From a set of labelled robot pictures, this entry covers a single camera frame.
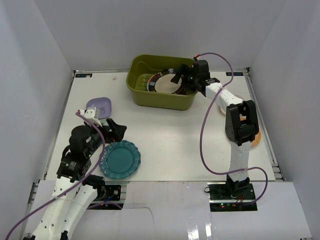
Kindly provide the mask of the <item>black rimmed beige plate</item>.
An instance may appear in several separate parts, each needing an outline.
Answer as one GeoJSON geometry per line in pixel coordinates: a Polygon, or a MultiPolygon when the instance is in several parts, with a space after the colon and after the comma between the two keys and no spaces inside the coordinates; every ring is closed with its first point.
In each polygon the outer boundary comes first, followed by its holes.
{"type": "Polygon", "coordinates": [[[177,72],[178,70],[176,68],[169,68],[154,74],[147,82],[147,91],[161,94],[185,95],[186,89],[182,86],[183,75],[178,83],[171,82],[177,72]]]}

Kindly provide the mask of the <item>teal scalloped plate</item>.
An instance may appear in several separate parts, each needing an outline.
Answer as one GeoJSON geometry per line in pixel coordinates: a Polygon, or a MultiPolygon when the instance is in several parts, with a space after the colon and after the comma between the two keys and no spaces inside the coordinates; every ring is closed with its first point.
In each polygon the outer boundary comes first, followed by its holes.
{"type": "Polygon", "coordinates": [[[111,180],[124,180],[134,175],[141,165],[141,153],[130,141],[108,144],[100,160],[103,175],[111,180]]]}

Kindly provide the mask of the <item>lavender square dish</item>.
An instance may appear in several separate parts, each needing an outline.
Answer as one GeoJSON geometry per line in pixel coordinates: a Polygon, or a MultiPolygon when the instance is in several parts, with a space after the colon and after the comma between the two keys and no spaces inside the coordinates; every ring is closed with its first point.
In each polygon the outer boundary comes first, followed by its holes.
{"type": "Polygon", "coordinates": [[[89,100],[86,108],[96,107],[97,118],[106,119],[112,114],[112,102],[108,97],[98,97],[89,100]]]}

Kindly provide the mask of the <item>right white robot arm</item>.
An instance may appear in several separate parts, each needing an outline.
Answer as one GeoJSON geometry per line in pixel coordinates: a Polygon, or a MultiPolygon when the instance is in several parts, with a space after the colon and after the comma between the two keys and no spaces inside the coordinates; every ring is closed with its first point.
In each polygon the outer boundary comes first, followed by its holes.
{"type": "Polygon", "coordinates": [[[196,90],[212,100],[225,112],[225,134],[231,142],[230,166],[226,174],[226,195],[236,200],[249,187],[249,154],[252,142],[259,133],[256,104],[242,100],[228,91],[217,79],[212,78],[206,60],[196,60],[192,66],[181,64],[172,83],[188,90],[196,90]]]}

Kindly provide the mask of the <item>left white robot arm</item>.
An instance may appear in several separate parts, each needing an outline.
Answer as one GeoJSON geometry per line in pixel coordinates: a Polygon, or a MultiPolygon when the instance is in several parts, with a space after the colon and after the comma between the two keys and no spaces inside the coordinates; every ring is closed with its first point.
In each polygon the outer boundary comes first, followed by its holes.
{"type": "Polygon", "coordinates": [[[104,178],[94,175],[91,156],[99,147],[120,142],[127,127],[111,118],[106,125],[84,122],[71,131],[63,150],[50,203],[29,240],[69,240],[93,200],[105,196],[104,178]]]}

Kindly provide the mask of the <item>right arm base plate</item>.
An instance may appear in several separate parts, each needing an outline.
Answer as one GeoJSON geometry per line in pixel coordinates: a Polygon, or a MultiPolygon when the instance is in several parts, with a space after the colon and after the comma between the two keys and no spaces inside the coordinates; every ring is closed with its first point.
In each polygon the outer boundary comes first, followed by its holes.
{"type": "Polygon", "coordinates": [[[210,204],[218,204],[221,208],[240,207],[242,204],[250,203],[256,199],[253,185],[231,192],[224,183],[209,183],[204,188],[204,192],[209,196],[210,204]]]}

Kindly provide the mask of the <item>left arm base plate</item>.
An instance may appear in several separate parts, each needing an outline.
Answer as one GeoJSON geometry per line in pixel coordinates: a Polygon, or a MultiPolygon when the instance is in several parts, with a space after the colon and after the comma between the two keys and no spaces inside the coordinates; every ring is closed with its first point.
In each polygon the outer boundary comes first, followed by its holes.
{"type": "Polygon", "coordinates": [[[115,184],[100,185],[97,187],[97,197],[94,202],[120,201],[122,186],[115,184]]]}

